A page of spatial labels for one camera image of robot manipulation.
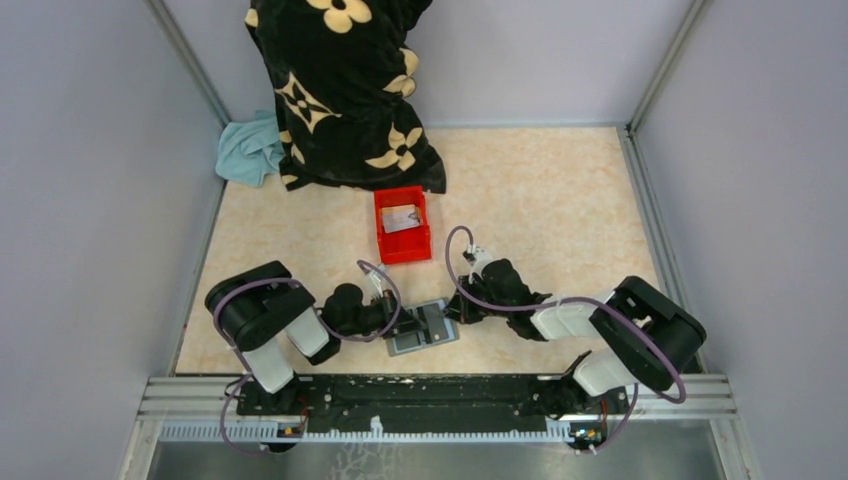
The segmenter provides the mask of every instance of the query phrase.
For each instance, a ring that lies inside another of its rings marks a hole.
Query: floral pattern blanket
[[[251,0],[245,24],[274,88],[288,190],[310,183],[444,193],[442,159],[406,98],[406,34],[432,0]]]

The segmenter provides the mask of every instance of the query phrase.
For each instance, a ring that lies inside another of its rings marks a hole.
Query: light blue cloth
[[[260,187],[265,175],[280,171],[282,159],[277,117],[260,110],[256,120],[230,123],[224,129],[218,141],[215,173],[233,182]]]

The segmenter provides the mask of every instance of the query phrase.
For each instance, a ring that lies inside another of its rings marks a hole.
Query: purple cable
[[[472,245],[474,244],[473,243],[473,237],[471,236],[471,230],[468,227],[466,227],[464,225],[459,225],[457,227],[454,227],[454,229],[451,230],[450,233],[448,234],[447,243],[445,245],[445,264],[447,265],[448,275],[450,275],[451,281],[453,281],[453,284],[456,286],[456,289],[465,298],[467,298],[468,300],[470,300],[473,303],[476,303],[477,305],[479,305],[481,307],[488,308],[490,310],[494,310],[494,311],[498,311],[498,312],[526,312],[526,311],[529,311],[529,310],[544,310],[544,309],[547,309],[547,308],[558,307],[558,306],[566,304],[566,303],[588,303],[589,305],[593,305],[597,308],[600,308],[601,310],[606,312],[608,315],[610,315],[611,317],[616,319],[625,328],[630,330],[630,333],[632,333],[640,341],[642,341],[645,344],[645,346],[648,347],[648,350],[650,350],[651,353],[653,353],[654,356],[657,357],[657,360],[660,361],[660,363],[663,365],[663,367],[665,367],[665,369],[668,371],[669,375],[671,375],[671,378],[674,380],[674,384],[677,385],[677,390],[678,390],[677,398],[670,397],[663,392],[654,392],[654,393],[656,393],[660,398],[665,399],[665,400],[667,400],[671,403],[680,404],[680,403],[683,403],[684,401],[686,401],[686,387],[683,385],[683,379],[680,378],[680,374],[677,372],[677,369],[674,368],[674,365],[671,364],[671,360],[669,360],[668,357],[665,356],[665,353],[663,353],[663,351],[660,350],[659,347],[657,347],[654,344],[654,342],[650,339],[650,337],[648,337],[645,334],[645,332],[643,332],[641,329],[639,329],[639,327],[637,327],[636,325],[633,325],[633,323],[630,322],[630,320],[628,320],[627,317],[622,315],[621,312],[615,310],[614,308],[610,307],[609,305],[607,305],[605,303],[599,302],[599,301],[595,300],[594,298],[590,298],[590,297],[567,297],[567,298],[562,298],[560,300],[556,300],[556,301],[553,301],[553,302],[542,303],[542,304],[539,304],[539,305],[524,305],[524,306],[517,306],[517,307],[506,307],[506,306],[502,306],[502,305],[495,305],[495,304],[489,303],[489,302],[484,302],[483,300],[475,298],[473,295],[471,295],[467,290],[462,288],[462,285],[459,284],[459,279],[456,277],[456,273],[454,273],[453,267],[451,267],[451,263],[450,263],[451,242],[453,241],[453,237],[454,237],[454,235],[456,235],[456,232],[458,232],[460,230],[463,230],[466,233],[468,233],[469,239],[472,240],[471,244]]]
[[[341,335],[341,334],[335,332],[334,330],[332,330],[324,322],[324,320],[321,318],[320,315],[316,315],[316,317],[318,318],[318,321],[321,323],[321,325],[327,330],[327,332],[329,332],[330,335],[332,335],[332,336],[334,336],[338,339],[350,340],[350,341],[354,341],[354,342],[370,342],[370,341],[372,341],[376,338],[383,336],[383,334],[388,332],[389,329],[391,329],[394,326],[394,324],[397,323],[397,319],[400,316],[400,310],[401,310],[400,290],[398,290],[395,282],[392,281],[392,279],[388,275],[386,275],[385,272],[383,272],[379,268],[375,267],[374,265],[366,262],[365,260],[358,260],[356,262],[356,265],[359,266],[359,268],[363,272],[366,272],[368,270],[372,270],[372,271],[377,272],[378,275],[383,277],[389,283],[389,285],[392,287],[392,290],[395,293],[395,300],[397,300],[397,308],[395,309],[395,313],[392,316],[392,319],[386,325],[386,327],[383,330],[377,332],[376,334],[368,336],[368,337],[346,337],[346,336]],[[224,443],[228,447],[230,447],[231,449],[235,450],[238,453],[241,453],[243,455],[248,455],[248,456],[251,456],[251,457],[257,457],[257,456],[264,455],[264,451],[248,452],[248,451],[245,451],[245,450],[242,450],[242,449],[236,447],[235,444],[233,444],[233,442],[230,441],[230,438],[227,436],[227,431],[225,429],[224,420],[225,420],[226,415],[227,415],[227,407],[229,407],[230,402],[232,402],[232,400],[235,398],[235,396],[238,394],[238,392],[241,390],[241,388],[244,386],[244,384],[246,384],[248,382],[248,380],[250,380],[253,377],[253,373],[251,372],[250,366],[247,364],[247,360],[245,360],[244,355],[242,355],[241,351],[236,346],[235,341],[232,338],[230,338],[230,336],[227,335],[224,332],[224,329],[221,328],[221,312],[224,310],[224,307],[226,307],[227,304],[232,301],[233,298],[241,295],[242,293],[244,293],[248,290],[253,290],[254,288],[264,287],[264,286],[267,286],[267,285],[273,285],[273,284],[276,284],[276,283],[287,283],[287,284],[291,285],[292,287],[302,286],[302,284],[299,281],[297,281],[293,278],[286,278],[286,277],[265,278],[265,279],[262,279],[262,280],[256,280],[256,281],[253,281],[253,282],[249,282],[249,283],[246,283],[246,284],[244,284],[240,287],[233,289],[233,291],[224,295],[224,298],[222,298],[221,301],[218,302],[218,304],[215,306],[215,309],[212,312],[212,323],[213,323],[213,325],[215,325],[215,330],[217,330],[218,334],[221,335],[221,337],[223,337],[224,340],[226,340],[227,344],[230,345],[230,347],[233,349],[233,352],[235,352],[236,357],[238,357],[239,361],[244,366],[245,370],[247,370],[247,372],[248,372],[247,374],[245,374],[241,378],[241,380],[238,381],[238,383],[236,383],[236,385],[232,389],[232,391],[226,396],[226,399],[224,400],[224,407],[221,409],[221,418],[220,418],[220,422],[218,424],[218,427],[221,431],[221,437],[224,439]]]
[[[366,273],[368,271],[377,272],[377,275],[380,275],[381,277],[383,277],[383,279],[386,280],[389,283],[389,286],[392,287],[392,291],[395,293],[395,301],[397,301],[397,308],[395,308],[395,313],[394,313],[394,315],[392,315],[392,319],[389,320],[389,323],[387,323],[385,328],[383,328],[379,332],[371,334],[367,337],[353,337],[353,336],[349,337],[349,336],[346,336],[346,335],[342,335],[341,333],[338,333],[335,330],[333,330],[332,328],[330,328],[330,326],[327,325],[326,322],[324,322],[324,319],[321,318],[320,315],[316,315],[316,316],[318,317],[318,321],[321,322],[321,325],[324,327],[324,329],[327,330],[327,332],[329,332],[330,335],[338,338],[339,340],[347,340],[347,341],[350,341],[350,342],[367,343],[367,342],[371,342],[371,341],[374,341],[374,340],[382,337],[383,335],[385,335],[386,332],[391,330],[391,328],[395,326],[395,323],[397,323],[397,319],[398,319],[398,317],[400,317],[400,310],[403,307],[400,306],[401,305],[400,304],[400,290],[397,288],[397,285],[395,285],[395,282],[386,274],[386,272],[380,270],[379,268],[377,268],[374,265],[366,262],[365,260],[357,260],[356,265],[363,272],[366,272]]]
[[[265,454],[265,451],[260,450],[259,452],[248,452],[246,450],[242,450],[242,449],[238,448],[237,446],[235,446],[235,444],[230,440],[230,437],[227,436],[227,430],[225,428],[224,420],[227,417],[227,407],[230,406],[230,402],[232,402],[233,399],[236,397],[238,392],[241,390],[241,387],[243,387],[244,384],[247,383],[247,381],[250,380],[253,377],[253,373],[250,371],[250,366],[247,364],[247,360],[244,359],[244,355],[241,354],[241,351],[236,346],[235,340],[230,338],[230,336],[227,335],[224,332],[224,329],[221,328],[221,311],[224,310],[224,307],[226,307],[227,304],[230,303],[230,301],[232,301],[233,298],[241,295],[242,293],[244,293],[248,290],[253,290],[254,288],[264,287],[266,285],[273,285],[275,283],[288,283],[289,285],[291,285],[293,287],[301,286],[301,283],[298,282],[297,280],[295,280],[293,278],[286,278],[286,277],[275,277],[275,278],[265,278],[265,279],[262,279],[262,280],[256,280],[254,282],[249,282],[249,283],[246,283],[246,284],[244,284],[244,285],[242,285],[238,288],[235,288],[235,289],[233,289],[232,292],[224,295],[224,298],[222,298],[221,301],[218,302],[218,305],[215,305],[215,309],[212,311],[212,324],[215,325],[215,330],[217,330],[218,334],[221,335],[224,338],[224,340],[227,341],[227,344],[230,345],[230,347],[236,353],[236,356],[238,357],[239,361],[244,366],[245,370],[247,370],[247,372],[248,372],[243,377],[241,377],[241,380],[239,380],[238,383],[236,383],[236,386],[233,388],[233,390],[229,394],[226,395],[227,398],[224,399],[224,407],[221,409],[221,418],[220,418],[220,421],[218,423],[218,429],[221,432],[221,438],[224,439],[224,443],[228,447],[230,447],[231,449],[235,450],[238,453],[241,453],[242,455],[247,455],[249,457],[262,456],[262,455]]]

